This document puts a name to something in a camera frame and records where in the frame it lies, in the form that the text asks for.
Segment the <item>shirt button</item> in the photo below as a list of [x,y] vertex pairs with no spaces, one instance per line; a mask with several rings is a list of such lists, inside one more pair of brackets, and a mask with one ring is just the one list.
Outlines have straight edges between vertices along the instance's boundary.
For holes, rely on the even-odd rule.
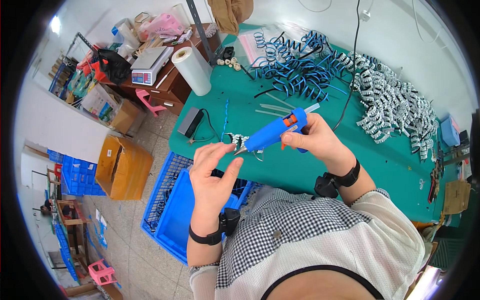
[[275,230],[273,232],[273,237],[278,239],[282,235],[282,232],[280,230]]

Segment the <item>digital scale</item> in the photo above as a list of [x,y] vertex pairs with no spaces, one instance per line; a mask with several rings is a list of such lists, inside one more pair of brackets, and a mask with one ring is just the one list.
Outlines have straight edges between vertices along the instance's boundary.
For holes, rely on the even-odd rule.
[[173,47],[167,46],[143,50],[130,67],[132,70],[132,83],[153,85],[156,81],[156,75],[165,66],[172,53]]

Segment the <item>brown jacket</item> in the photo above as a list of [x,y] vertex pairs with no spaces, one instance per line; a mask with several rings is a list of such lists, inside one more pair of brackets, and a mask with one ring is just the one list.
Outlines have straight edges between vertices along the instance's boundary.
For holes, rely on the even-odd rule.
[[253,0],[208,0],[215,22],[223,33],[239,35],[239,24],[250,18]]

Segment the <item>fingernail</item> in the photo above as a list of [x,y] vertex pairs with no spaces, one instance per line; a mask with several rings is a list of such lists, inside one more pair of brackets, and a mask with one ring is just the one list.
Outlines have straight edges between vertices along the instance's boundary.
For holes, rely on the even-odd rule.
[[285,135],[283,136],[283,142],[284,142],[284,143],[287,144],[287,143],[290,143],[291,141],[292,141],[292,136],[291,136],[290,134],[285,134]]

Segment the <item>black smartwatch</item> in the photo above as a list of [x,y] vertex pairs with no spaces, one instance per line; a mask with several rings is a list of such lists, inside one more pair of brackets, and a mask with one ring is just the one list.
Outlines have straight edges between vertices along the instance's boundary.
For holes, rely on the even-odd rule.
[[338,196],[337,190],[341,186],[352,186],[358,179],[360,173],[360,163],[357,159],[357,164],[345,176],[337,176],[325,172],[323,176],[317,177],[315,182],[315,193],[321,197],[336,198]]
[[192,237],[192,240],[199,244],[207,244],[210,246],[217,245],[222,241],[222,233],[225,232],[226,236],[232,235],[233,231],[237,227],[240,220],[240,211],[226,207],[224,213],[218,214],[218,230],[214,233],[208,234],[206,237],[196,235],[192,227],[188,227],[188,233]]

